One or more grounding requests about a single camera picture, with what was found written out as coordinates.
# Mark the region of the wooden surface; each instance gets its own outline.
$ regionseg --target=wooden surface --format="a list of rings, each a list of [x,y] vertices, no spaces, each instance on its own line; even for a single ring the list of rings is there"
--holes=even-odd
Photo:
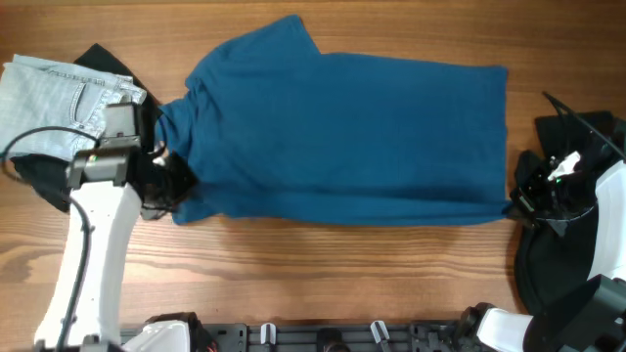
[[[519,152],[538,146],[533,117],[553,113],[542,90],[578,110],[626,116],[625,8],[586,0],[5,6],[0,60],[70,62],[99,42],[169,102],[216,45],[296,13],[322,52],[507,66],[511,186]],[[28,347],[54,288],[67,218],[5,179],[0,195],[0,348]],[[479,301],[516,311],[517,240],[510,221],[391,229],[140,221],[120,320],[191,310],[222,323],[406,322],[456,318]]]

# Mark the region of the wood grain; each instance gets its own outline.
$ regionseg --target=wood grain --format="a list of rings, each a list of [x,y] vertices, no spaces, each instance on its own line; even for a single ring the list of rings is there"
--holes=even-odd
[[[70,62],[94,42],[163,102],[218,44],[300,14],[322,52],[353,52],[510,70],[509,185],[537,149],[532,120],[548,90],[578,110],[626,115],[626,3],[618,1],[257,2],[0,8],[0,60]],[[28,347],[49,303],[67,218],[0,180],[0,348]],[[455,318],[489,301],[518,310],[515,224],[357,228],[213,218],[139,222],[120,320],[192,310],[206,322],[370,322]]]

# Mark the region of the shirt sleeve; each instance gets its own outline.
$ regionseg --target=shirt sleeve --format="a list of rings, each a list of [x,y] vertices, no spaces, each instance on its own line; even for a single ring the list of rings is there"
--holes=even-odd
[[[229,40],[211,54],[221,60],[277,60],[319,55],[320,51],[298,15],[287,16]]]

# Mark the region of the blue cloth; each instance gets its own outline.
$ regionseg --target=blue cloth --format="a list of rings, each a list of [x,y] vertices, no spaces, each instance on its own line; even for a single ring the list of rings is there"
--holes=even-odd
[[[161,107],[168,147],[201,181],[174,220],[500,219],[506,81],[501,66],[322,55],[298,16],[230,40]]]

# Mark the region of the light blue denim jeans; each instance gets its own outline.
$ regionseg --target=light blue denim jeans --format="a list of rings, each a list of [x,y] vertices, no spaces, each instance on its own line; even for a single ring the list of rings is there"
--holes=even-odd
[[[15,55],[0,78],[0,153],[19,134],[37,127],[63,126],[99,137],[107,104],[142,104],[146,91],[130,76],[74,64]],[[93,147],[88,138],[61,131],[30,135],[10,155],[47,154],[71,160]]]

